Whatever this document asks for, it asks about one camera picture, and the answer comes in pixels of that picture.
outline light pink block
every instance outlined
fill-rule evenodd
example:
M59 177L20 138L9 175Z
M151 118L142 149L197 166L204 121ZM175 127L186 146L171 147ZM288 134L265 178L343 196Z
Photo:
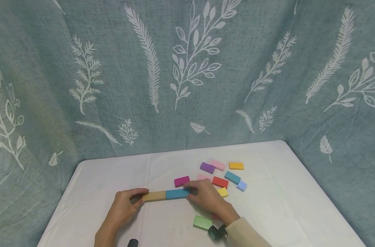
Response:
M225 164L217 160L211 160L210 164L220 171L223 171L226 167Z
M189 181L190 181L189 176L174 179L175 188L181 187L182 185L184 185L185 183L187 183Z
M211 177L209 177L209 176L206 176L206 175L203 175L203 174L199 174L197 176L197 180L203 180L203 179L206 179L206 178L208 178L209 180L212 181Z

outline curtain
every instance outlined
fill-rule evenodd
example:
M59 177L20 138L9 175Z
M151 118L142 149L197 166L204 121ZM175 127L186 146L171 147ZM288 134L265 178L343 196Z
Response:
M80 161L268 140L375 246L375 0L0 0L0 247Z

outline beige sleeve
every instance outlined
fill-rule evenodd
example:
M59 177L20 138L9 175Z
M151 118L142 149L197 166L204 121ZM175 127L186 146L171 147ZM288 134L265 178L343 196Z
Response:
M243 217L226 227L226 231L230 247L271 247Z

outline light blue block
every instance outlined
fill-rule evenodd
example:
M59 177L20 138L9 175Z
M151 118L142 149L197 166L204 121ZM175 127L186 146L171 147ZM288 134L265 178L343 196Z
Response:
M189 193L190 189L166 190L165 200L186 198Z
M241 180L238 185L237 185L237 189L241 190L242 192L244 192L244 190L246 189L246 184Z
M233 183L236 184L236 185L237 185L237 184L240 182L240 180L241 180L241 178L240 178L239 176L237 176L237 175L235 175L235 174L233 174L233 173L231 173L231 172L229 172L229 171L226 172L226 174L225 174L225 179L227 179L227 180L233 182Z

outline yellow block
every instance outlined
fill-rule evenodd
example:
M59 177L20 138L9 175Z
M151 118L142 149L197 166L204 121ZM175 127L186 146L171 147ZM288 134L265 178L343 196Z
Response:
M149 192L141 197L144 202L156 202L165 200L165 191Z
M229 162L229 169L230 170L243 170L244 164L238 162Z
M224 187L222 189L218 189L217 191L218 191L219 195L221 195L221 197L227 197L229 195L226 188L224 188Z

